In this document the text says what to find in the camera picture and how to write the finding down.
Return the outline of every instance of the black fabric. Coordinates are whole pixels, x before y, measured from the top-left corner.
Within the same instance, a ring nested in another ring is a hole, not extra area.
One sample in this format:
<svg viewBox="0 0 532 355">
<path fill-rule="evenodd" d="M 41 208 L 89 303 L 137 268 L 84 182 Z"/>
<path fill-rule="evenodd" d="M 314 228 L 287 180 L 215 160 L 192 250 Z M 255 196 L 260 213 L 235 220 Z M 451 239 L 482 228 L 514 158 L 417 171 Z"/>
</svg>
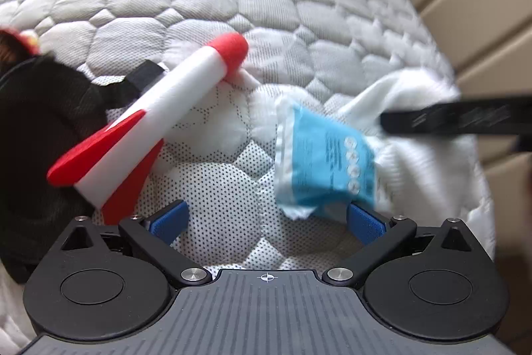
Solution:
<svg viewBox="0 0 532 355">
<path fill-rule="evenodd" d="M 106 126 L 106 109 L 138 98 L 157 68 L 144 82 L 97 86 L 52 58 L 34 57 L 0 78 L 0 259 L 16 281 L 29 276 L 73 217 L 94 212 L 74 188 L 50 186 L 48 169 Z"/>
</svg>

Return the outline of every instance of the quilted mattress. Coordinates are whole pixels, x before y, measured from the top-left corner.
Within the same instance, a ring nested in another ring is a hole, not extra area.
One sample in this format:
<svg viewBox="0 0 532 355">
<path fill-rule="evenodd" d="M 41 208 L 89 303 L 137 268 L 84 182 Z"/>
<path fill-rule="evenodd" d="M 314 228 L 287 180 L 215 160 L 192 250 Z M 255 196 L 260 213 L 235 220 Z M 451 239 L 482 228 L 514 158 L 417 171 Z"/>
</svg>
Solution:
<svg viewBox="0 0 532 355">
<path fill-rule="evenodd" d="M 100 84 L 143 59 L 171 69 L 221 33 L 244 34 L 245 71 L 220 83 L 168 134 L 137 204 L 147 215 L 186 200 L 190 227 L 174 247 L 214 272 L 321 272 L 357 248 L 344 225 L 291 221 L 276 206 L 277 96 L 334 116 L 405 66 L 452 79 L 409 0 L 0 0 L 0 25 L 34 29 L 44 51 Z M 99 213 L 94 220 L 102 222 Z"/>
</svg>

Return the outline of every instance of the black strap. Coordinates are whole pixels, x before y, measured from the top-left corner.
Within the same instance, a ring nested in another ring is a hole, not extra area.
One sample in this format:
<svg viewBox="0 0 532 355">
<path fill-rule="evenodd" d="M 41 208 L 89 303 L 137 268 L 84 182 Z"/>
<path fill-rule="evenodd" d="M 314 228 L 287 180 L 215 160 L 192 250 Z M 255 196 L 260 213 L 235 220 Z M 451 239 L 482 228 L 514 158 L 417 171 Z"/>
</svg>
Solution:
<svg viewBox="0 0 532 355">
<path fill-rule="evenodd" d="M 164 69 L 158 64 L 146 59 L 126 75 L 121 82 L 93 86 L 96 87 L 102 97 L 106 109 L 117 109 L 128 106 L 140 97 L 144 88 L 159 77 L 163 71 Z"/>
</svg>

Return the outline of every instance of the beige sofa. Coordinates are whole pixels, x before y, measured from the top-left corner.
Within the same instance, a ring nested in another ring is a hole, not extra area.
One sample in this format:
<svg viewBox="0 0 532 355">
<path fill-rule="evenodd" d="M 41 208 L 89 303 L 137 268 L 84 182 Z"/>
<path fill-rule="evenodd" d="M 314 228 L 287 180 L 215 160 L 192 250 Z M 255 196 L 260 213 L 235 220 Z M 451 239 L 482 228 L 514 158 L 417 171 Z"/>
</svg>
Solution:
<svg viewBox="0 0 532 355">
<path fill-rule="evenodd" d="M 412 0 L 456 71 L 464 97 L 532 92 L 532 0 Z M 512 138 L 483 137 L 479 153 L 495 203 L 499 253 L 527 237 L 529 155 Z"/>
</svg>

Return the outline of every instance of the toy rocket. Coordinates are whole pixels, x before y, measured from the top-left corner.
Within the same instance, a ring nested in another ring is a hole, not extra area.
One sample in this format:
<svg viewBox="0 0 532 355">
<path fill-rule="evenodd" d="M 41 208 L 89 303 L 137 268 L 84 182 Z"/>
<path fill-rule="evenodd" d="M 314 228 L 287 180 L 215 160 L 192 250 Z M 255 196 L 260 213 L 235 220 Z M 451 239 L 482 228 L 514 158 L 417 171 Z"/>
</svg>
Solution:
<svg viewBox="0 0 532 355">
<path fill-rule="evenodd" d="M 50 168 L 48 182 L 74 186 L 101 209 L 105 223 L 131 215 L 163 146 L 164 135 L 220 80 L 241 65 L 248 45 L 224 34 L 159 80 L 115 122 L 70 149 Z"/>
</svg>

